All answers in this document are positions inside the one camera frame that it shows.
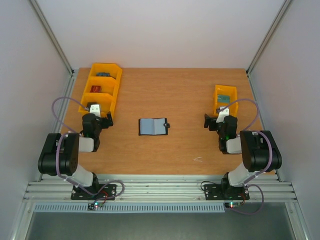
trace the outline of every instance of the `green item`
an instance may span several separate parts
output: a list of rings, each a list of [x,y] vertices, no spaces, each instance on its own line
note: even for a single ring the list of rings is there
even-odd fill
[[[230,96],[218,94],[218,103],[229,104]]]

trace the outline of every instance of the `gray floor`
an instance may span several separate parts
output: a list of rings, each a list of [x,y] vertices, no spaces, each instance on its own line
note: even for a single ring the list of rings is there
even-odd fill
[[[254,211],[257,204],[241,210]],[[284,203],[254,216],[226,213],[33,214],[28,240],[290,240]]]

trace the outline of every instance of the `white wall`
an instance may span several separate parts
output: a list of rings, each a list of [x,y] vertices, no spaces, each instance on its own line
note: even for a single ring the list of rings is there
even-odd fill
[[[9,238],[28,181],[53,126],[51,102],[67,70],[29,1],[0,3],[0,239]]]
[[[38,0],[73,68],[248,68],[283,0]]]
[[[295,0],[252,73],[266,129],[307,225],[320,239],[320,1]]]

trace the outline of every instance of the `gray wall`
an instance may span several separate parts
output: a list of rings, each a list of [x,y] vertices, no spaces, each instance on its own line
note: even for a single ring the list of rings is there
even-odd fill
[[[259,204],[249,203],[241,210],[252,213]],[[290,240],[293,237],[285,204],[266,203],[263,210],[253,216],[228,210],[225,213],[129,214],[35,212],[26,239]]]
[[[38,0],[75,69],[247,68],[283,1]]]
[[[0,239],[9,238],[68,73],[29,1],[0,3]]]
[[[320,238],[320,1],[295,0],[252,73],[266,129],[305,220]]]

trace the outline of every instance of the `yellow parts tray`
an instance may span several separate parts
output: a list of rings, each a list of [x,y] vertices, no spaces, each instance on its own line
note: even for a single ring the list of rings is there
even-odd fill
[[[97,76],[98,73],[109,73],[110,76]],[[88,103],[100,104],[101,117],[104,118],[108,112],[111,112],[114,118],[121,75],[122,69],[114,63],[94,63],[86,81],[81,104],[84,106]],[[90,92],[92,86],[100,86],[101,92]],[[81,106],[78,112],[83,115],[88,113]]]
[[[220,107],[225,107],[237,99],[237,88],[235,86],[215,85],[213,94],[213,116],[217,117],[219,115],[218,110]],[[236,117],[238,113],[238,103],[232,104],[229,107],[229,111],[230,115]]]

